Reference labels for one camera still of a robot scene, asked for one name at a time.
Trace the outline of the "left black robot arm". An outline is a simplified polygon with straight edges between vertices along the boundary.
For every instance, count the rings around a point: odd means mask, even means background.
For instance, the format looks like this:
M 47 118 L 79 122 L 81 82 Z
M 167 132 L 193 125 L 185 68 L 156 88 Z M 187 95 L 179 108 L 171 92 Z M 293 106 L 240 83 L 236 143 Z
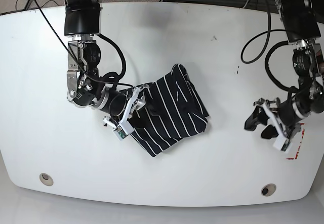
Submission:
M 263 139 L 275 139 L 274 147 L 287 151 L 293 137 L 301 130 L 300 121 L 310 113 L 323 112 L 323 54 L 316 42 L 321 33 L 315 17 L 320 0 L 274 0 L 283 31 L 287 40 L 275 44 L 265 54 L 265 71 L 269 79 L 281 90 L 288 93 L 287 99 L 266 100 L 260 98 L 254 102 L 255 110 L 245 121 L 244 129 L 254 131 L 262 124 Z M 296 45 L 293 50 L 292 64 L 298 75 L 298 87 L 287 87 L 280 83 L 271 73 L 269 60 L 280 47 Z

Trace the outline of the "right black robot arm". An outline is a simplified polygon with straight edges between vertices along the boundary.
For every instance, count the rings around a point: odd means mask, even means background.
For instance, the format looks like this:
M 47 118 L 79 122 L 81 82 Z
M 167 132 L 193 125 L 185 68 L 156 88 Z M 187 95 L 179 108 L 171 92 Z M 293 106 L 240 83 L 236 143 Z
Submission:
M 119 46 L 100 32 L 101 0 L 64 0 L 64 4 L 64 35 L 71 38 L 65 47 L 68 52 L 67 99 L 80 108 L 91 107 L 107 113 L 104 124 L 110 125 L 113 132 L 124 139 L 135 130 L 129 122 L 133 112 L 148 104 L 144 91 L 149 86 L 129 84 L 129 93 L 117 90 L 126 74 L 126 59 Z M 102 53 L 94 36 L 116 49 L 121 60 L 120 73 L 99 74 Z

